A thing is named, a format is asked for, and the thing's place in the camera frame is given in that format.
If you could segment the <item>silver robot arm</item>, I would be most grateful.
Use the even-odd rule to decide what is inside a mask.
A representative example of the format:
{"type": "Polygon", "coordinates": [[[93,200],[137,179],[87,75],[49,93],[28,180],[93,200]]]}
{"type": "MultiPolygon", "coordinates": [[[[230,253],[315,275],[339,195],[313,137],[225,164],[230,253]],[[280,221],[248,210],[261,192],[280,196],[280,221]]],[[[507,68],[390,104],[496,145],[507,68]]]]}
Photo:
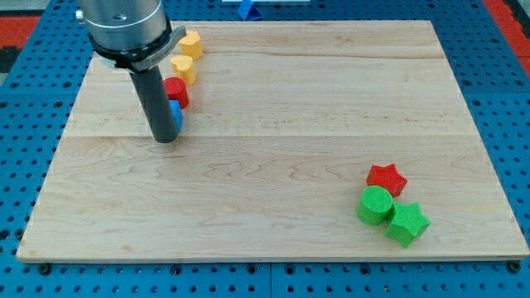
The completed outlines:
{"type": "Polygon", "coordinates": [[[109,66],[142,73],[156,67],[186,37],[171,26],[162,0],[79,0],[75,13],[109,66]]]}

